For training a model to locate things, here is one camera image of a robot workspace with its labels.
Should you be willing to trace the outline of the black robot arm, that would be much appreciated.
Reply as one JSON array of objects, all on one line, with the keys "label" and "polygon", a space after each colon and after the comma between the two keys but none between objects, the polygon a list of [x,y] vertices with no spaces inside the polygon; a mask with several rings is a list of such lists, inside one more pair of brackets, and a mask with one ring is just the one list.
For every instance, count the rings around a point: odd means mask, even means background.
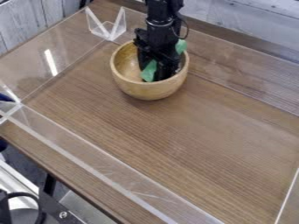
[{"label": "black robot arm", "polygon": [[144,0],[147,6],[146,28],[135,28],[134,44],[144,82],[171,78],[179,69],[182,54],[176,50],[183,0]]}]

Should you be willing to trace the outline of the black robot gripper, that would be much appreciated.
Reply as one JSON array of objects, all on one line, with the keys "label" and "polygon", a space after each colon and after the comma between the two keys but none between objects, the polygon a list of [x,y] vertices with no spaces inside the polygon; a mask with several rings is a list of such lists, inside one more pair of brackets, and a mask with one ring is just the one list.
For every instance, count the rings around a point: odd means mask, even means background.
[{"label": "black robot gripper", "polygon": [[182,20],[178,17],[146,18],[146,28],[135,29],[134,44],[138,63],[144,70],[151,60],[158,61],[155,80],[163,81],[176,74],[179,54],[175,45],[180,39]]}]

